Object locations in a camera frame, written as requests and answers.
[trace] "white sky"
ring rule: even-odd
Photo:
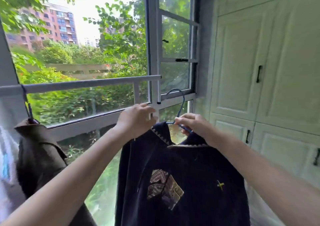
[[[121,0],[124,3],[127,3],[131,0]],[[87,21],[83,20],[83,17],[91,17],[99,19],[99,15],[96,5],[100,7],[105,7],[105,3],[108,2],[110,5],[114,3],[114,0],[75,0],[74,5],[67,4],[64,0],[49,0],[50,3],[55,5],[60,5],[68,7],[71,12],[74,14],[75,28],[77,31],[78,41],[81,44],[84,44],[85,38],[94,40],[95,38],[100,37],[98,30],[98,25],[93,23],[89,24]]]

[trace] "forearm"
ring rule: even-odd
[[[287,226],[319,225],[320,191],[235,138],[221,139],[218,150]]]
[[[128,141],[116,127],[22,204],[2,226],[68,225],[100,175]]]

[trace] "person's right hand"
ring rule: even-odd
[[[175,124],[181,124],[191,129],[203,137],[208,145],[214,148],[217,148],[229,136],[229,134],[219,131],[199,114],[186,113],[180,117],[176,117],[174,120]],[[184,129],[181,132],[187,136],[189,135]]]

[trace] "building window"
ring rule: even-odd
[[[60,31],[67,32],[67,28],[65,26],[59,26]]]
[[[62,18],[64,17],[63,12],[56,11],[56,13],[57,13],[57,16],[62,17]]]
[[[16,37],[14,35],[11,35],[11,34],[6,34],[8,40],[15,40]]]
[[[65,39],[65,40],[69,39],[67,34],[60,33],[60,36],[61,36],[61,39]]]
[[[59,19],[58,18],[58,24],[61,26],[66,26],[66,21],[64,19]]]

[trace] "clothes rail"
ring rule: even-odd
[[[37,84],[24,84],[23,87],[27,94],[34,93],[45,93],[49,91],[57,90],[70,90],[79,88],[90,88],[97,86],[108,86],[108,85],[120,85],[120,84],[134,84],[134,88],[137,94],[139,90],[139,83],[144,81],[156,81],[160,80],[161,75],[146,75],[136,77],[124,77],[124,78],[108,78],[108,79],[93,79],[93,80],[77,80],[57,83],[37,83]],[[9,85],[0,86],[0,97],[21,95],[23,90],[21,85]]]

